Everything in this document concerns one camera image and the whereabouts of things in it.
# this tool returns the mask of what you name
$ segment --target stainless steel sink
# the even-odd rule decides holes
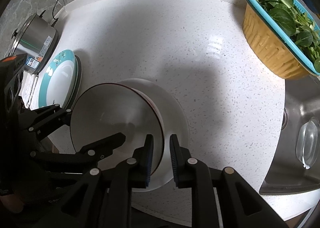
[[[320,156],[308,170],[296,157],[300,127],[312,116],[320,120],[320,81],[311,76],[286,80],[282,130],[260,194],[293,194],[320,188]]]

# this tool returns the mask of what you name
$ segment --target white countertop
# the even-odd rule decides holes
[[[81,59],[79,94],[134,77],[168,90],[186,113],[191,155],[213,168],[234,167],[258,191],[278,143],[285,87],[247,44],[244,7],[244,0],[75,0],[60,11],[54,55],[71,49]],[[50,138],[74,152],[68,127]],[[315,205],[311,197],[320,192],[263,198],[288,219]],[[191,192],[173,180],[133,193],[132,205],[191,225]]]

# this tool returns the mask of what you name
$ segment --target bowl rim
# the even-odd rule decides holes
[[[151,108],[151,110],[153,111],[154,115],[156,116],[156,119],[157,119],[157,121],[158,121],[158,124],[159,124],[159,126],[160,126],[160,130],[161,130],[162,150],[161,150],[161,156],[160,156],[159,162],[157,163],[155,169],[151,172],[151,174],[150,174],[150,176],[151,176],[151,175],[158,169],[158,167],[159,167],[159,165],[160,165],[160,163],[161,163],[161,161],[162,161],[163,154],[164,154],[164,130],[163,130],[163,126],[162,126],[162,124],[161,124],[161,121],[160,121],[160,119],[159,119],[156,111],[153,109],[153,107],[151,106],[151,104],[149,104],[149,102],[148,102],[142,95],[140,95],[138,92],[136,92],[134,89],[132,89],[132,88],[130,88],[130,87],[127,87],[127,86],[125,86],[125,85],[122,85],[122,84],[119,84],[119,83],[113,83],[113,82],[99,83],[99,84],[96,84],[96,85],[94,85],[94,86],[92,86],[92,87],[89,87],[89,88],[88,88],[86,91],[84,91],[84,92],[81,94],[81,96],[79,96],[79,98],[76,100],[76,102],[75,102],[75,104],[74,104],[74,106],[73,106],[73,109],[76,107],[76,104],[77,104],[77,102],[79,101],[79,99],[80,99],[87,91],[89,91],[90,89],[92,89],[92,88],[94,88],[94,87],[100,86],[100,85],[117,85],[117,86],[121,86],[121,87],[125,87],[126,89],[129,89],[130,91],[136,93],[140,98],[142,98],[142,99],[146,102],[146,104]],[[76,151],[76,148],[75,148],[75,146],[74,146],[74,144],[73,144],[72,135],[71,135],[71,121],[72,121],[72,114],[71,114],[71,119],[70,119],[70,137],[71,137],[72,146],[73,146],[73,148],[74,148],[75,151]]]

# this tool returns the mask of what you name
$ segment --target white plate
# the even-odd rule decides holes
[[[162,116],[164,123],[164,154],[162,160],[151,176],[149,186],[146,189],[135,188],[132,191],[144,192],[157,189],[173,178],[169,148],[171,134],[177,135],[180,146],[184,148],[189,146],[189,126],[186,115],[173,95],[149,80],[131,78],[118,83],[146,94],[154,102]]]
[[[76,98],[79,92],[80,84],[81,84],[81,77],[82,77],[82,64],[80,58],[75,55],[76,57],[76,67],[77,67],[77,74],[76,74],[76,81],[75,81],[75,86],[73,87],[72,95],[70,97],[70,100],[68,104],[66,105],[66,109],[73,109],[75,103],[76,103]]]
[[[74,90],[77,64],[74,53],[64,50],[47,66],[39,90],[39,107],[59,104],[64,108]]]

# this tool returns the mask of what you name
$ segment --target electric pot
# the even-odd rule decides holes
[[[39,73],[51,57],[58,42],[57,30],[48,24],[42,15],[31,15],[19,32],[12,34],[15,38],[9,56],[27,53],[24,70],[30,74]]]

